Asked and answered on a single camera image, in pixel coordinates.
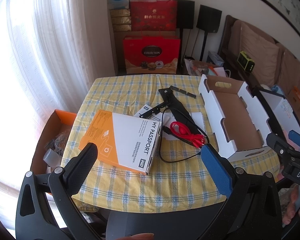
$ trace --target black speaker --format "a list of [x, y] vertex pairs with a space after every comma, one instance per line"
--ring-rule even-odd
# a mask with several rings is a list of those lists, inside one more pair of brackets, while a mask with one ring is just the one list
[[197, 28], [207, 33], [217, 33], [220, 26], [222, 11], [200, 5]]
[[194, 24], [194, 1], [177, 1], [177, 28], [193, 29]]

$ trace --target yellow plaid tablecloth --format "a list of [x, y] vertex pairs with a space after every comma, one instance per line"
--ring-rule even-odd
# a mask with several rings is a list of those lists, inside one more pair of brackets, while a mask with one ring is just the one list
[[[99, 109], [134, 115], [144, 104], [154, 107], [161, 103], [163, 100], [158, 89], [171, 85], [197, 95], [194, 99], [174, 92], [189, 112], [202, 112], [207, 135], [215, 146], [204, 101], [198, 94], [199, 81], [200, 77], [195, 76], [160, 74], [96, 79], [74, 121], [62, 166], [79, 154], [79, 142]], [[161, 152], [166, 160], [178, 160], [195, 154], [197, 150], [181, 141], [163, 138]], [[278, 156], [272, 150], [232, 165], [244, 168], [247, 173], [263, 174], [270, 171], [274, 176], [277, 176], [280, 168]], [[98, 207], [140, 213], [187, 210], [225, 200], [199, 156], [170, 164], [161, 161], [158, 155], [154, 157], [148, 176], [97, 160], [79, 193], [73, 198]]]

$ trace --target speaker stand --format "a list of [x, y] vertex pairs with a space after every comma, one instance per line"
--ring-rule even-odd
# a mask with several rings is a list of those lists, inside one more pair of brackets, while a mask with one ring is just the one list
[[182, 51], [182, 39], [183, 39], [183, 28], [179, 30], [179, 38], [180, 38], [180, 48], [179, 48], [179, 58], [178, 58], [178, 70], [181, 74], [182, 62], [181, 62], [181, 51]]
[[205, 31], [204, 32], [203, 43], [202, 43], [202, 48], [201, 48], [200, 61], [202, 61], [202, 58], [203, 58], [204, 48], [205, 48], [206, 42], [207, 42], [207, 36], [208, 36], [208, 32]]

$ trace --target curtain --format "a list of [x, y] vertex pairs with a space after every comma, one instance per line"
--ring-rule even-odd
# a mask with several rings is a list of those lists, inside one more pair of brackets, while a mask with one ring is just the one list
[[16, 204], [55, 109], [77, 113], [96, 78], [114, 76], [106, 0], [0, 0], [0, 220]]

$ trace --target wall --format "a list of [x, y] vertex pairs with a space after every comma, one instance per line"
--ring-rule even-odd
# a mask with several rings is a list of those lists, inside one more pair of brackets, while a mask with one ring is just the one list
[[[196, 25], [200, 4], [207, 5], [222, 11], [221, 23], [218, 33], [209, 33], [203, 59], [207, 58], [208, 50], [217, 51], [222, 36], [225, 17], [227, 14], [235, 18], [249, 22], [287, 47], [300, 60], [300, 37], [294, 29], [273, 9], [261, 0], [194, 0], [195, 1], [195, 19]], [[197, 28], [191, 31], [186, 54], [191, 54]], [[183, 48], [186, 45], [186, 39], [189, 31], [184, 31]], [[200, 31], [193, 57], [199, 59], [204, 32]]]

